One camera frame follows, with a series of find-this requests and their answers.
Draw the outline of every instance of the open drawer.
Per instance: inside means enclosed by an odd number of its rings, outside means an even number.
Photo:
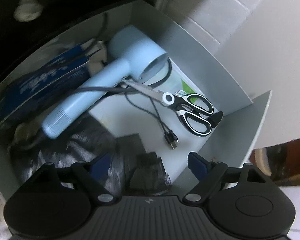
[[[174,151],[169,151],[160,145],[161,135],[156,141],[157,124],[153,120],[143,122],[143,126],[135,122],[127,128],[124,122],[111,124],[104,121],[106,116],[98,116],[100,105],[90,113],[98,118],[115,136],[139,133],[146,150],[156,151],[162,158],[166,172],[173,182],[172,194],[182,195],[191,189],[198,181],[187,168],[187,155],[190,151],[198,152],[207,160],[225,162],[229,166],[240,167],[245,163],[253,149],[268,109],[271,91],[257,97],[252,102],[240,85],[223,68],[223,66],[191,35],[170,18],[156,10],[144,1],[135,1],[108,11],[109,21],[101,39],[108,40],[114,33],[128,24],[132,24],[158,43],[174,63],[175,68],[184,74],[198,92],[203,93],[225,116],[209,137],[196,138],[182,130],[174,114],[162,110],[163,118],[178,134],[180,145]],[[102,24],[102,14],[93,16],[61,33],[41,49],[34,52],[15,68],[4,81],[0,83],[0,93],[8,80],[14,80],[32,71],[27,69],[27,61],[37,57],[40,51],[51,44],[82,43],[94,37]],[[138,111],[132,106],[124,105],[120,99],[110,97],[102,104],[111,108],[113,104],[122,104],[121,111]],[[124,116],[118,111],[107,111],[108,114],[122,120]],[[19,184],[13,173],[6,147],[0,143],[0,193],[8,199],[18,189]]]

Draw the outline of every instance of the scissors blade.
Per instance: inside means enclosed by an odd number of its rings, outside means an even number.
[[[162,100],[162,96],[163,96],[163,92],[157,92],[154,91],[152,87],[147,86],[147,85],[143,85],[140,83],[136,83],[136,82],[131,82],[128,81],[126,79],[122,80],[125,84],[129,85],[130,87],[138,90],[140,93],[149,96],[151,98],[153,98],[154,100],[157,100],[159,102],[163,102]]]

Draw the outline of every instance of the scissors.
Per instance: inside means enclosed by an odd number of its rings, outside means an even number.
[[[190,133],[197,136],[207,136],[211,133],[211,123],[208,120],[202,118],[200,114],[211,116],[213,114],[214,108],[211,102],[203,95],[191,93],[182,97],[177,97],[169,92],[154,91],[152,87],[144,84],[131,82],[126,79],[123,79],[122,81],[130,87],[138,90],[140,93],[153,98],[154,100],[160,102],[163,106],[168,107],[169,109],[172,109],[174,112],[176,112],[180,122]],[[201,99],[207,105],[208,109],[204,109],[198,105],[193,104],[191,102],[191,98]],[[205,125],[206,130],[204,132],[200,132],[194,129],[188,121],[189,118]]]

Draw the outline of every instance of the light blue hair dryer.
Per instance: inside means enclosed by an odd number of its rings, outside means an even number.
[[[132,25],[114,35],[108,51],[116,59],[80,88],[114,87],[127,76],[144,83],[158,73],[168,59],[168,54],[158,44]],[[43,132],[51,139],[57,138],[105,93],[89,91],[69,96],[44,119]]]

